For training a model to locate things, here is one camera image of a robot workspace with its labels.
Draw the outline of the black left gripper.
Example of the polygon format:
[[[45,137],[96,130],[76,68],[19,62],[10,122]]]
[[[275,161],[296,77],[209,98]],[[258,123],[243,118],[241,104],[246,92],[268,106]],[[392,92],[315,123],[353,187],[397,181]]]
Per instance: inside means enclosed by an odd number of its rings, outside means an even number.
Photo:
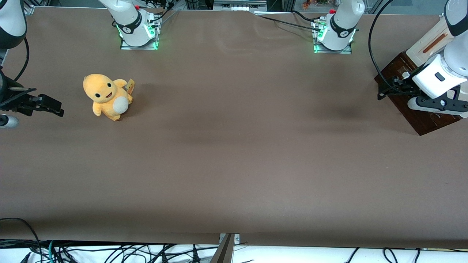
[[[379,87],[378,88],[378,100],[383,100],[384,98],[391,95],[407,95],[407,96],[420,96],[423,94],[421,88],[414,82],[413,78],[416,74],[404,73],[401,78],[397,76],[391,77],[391,86],[389,87]]]

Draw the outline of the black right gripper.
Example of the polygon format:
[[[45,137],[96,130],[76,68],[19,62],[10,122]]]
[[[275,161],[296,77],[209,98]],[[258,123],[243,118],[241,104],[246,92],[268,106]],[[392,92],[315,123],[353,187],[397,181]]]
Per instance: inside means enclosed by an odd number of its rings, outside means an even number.
[[[0,75],[1,111],[19,112],[27,116],[32,116],[34,111],[44,111],[63,117],[65,110],[62,108],[61,102],[48,95],[40,94],[37,97],[37,104],[32,103],[30,100],[34,98],[34,96],[30,95],[30,92],[37,90],[36,88],[25,88],[20,83],[5,76],[2,71]]]

